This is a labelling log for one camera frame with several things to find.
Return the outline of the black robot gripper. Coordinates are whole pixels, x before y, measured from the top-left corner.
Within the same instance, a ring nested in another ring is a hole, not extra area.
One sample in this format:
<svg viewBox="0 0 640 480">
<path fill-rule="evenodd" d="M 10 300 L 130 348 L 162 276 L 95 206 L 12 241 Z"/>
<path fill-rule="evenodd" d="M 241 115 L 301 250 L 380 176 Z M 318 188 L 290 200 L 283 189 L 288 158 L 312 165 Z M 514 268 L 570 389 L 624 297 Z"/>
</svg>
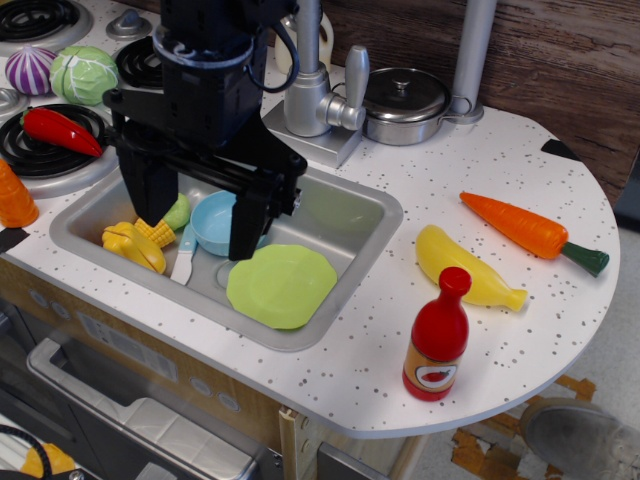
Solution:
<svg viewBox="0 0 640 480">
<path fill-rule="evenodd" d="M 230 260 L 250 259 L 272 223 L 299 205 L 306 161 L 261 118 L 262 88 L 249 67 L 222 70 L 166 62 L 162 92 L 112 89 L 120 172 L 136 214 L 158 224 L 178 198 L 178 174 L 236 195 Z"/>
</svg>

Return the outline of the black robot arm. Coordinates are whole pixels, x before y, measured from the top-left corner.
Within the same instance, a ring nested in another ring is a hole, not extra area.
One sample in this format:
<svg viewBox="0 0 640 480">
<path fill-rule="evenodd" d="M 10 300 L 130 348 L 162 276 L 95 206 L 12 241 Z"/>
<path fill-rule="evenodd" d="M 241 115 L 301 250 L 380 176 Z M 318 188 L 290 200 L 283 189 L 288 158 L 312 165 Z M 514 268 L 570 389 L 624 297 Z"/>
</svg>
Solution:
<svg viewBox="0 0 640 480">
<path fill-rule="evenodd" d="M 267 39 L 285 35 L 294 1 L 165 1 L 152 46 L 160 92 L 113 89 L 103 96 L 109 136 L 135 212 L 158 222 L 188 175 L 232 192 L 229 256 L 254 254 L 271 222 L 291 214 L 306 160 L 261 117 Z"/>
</svg>

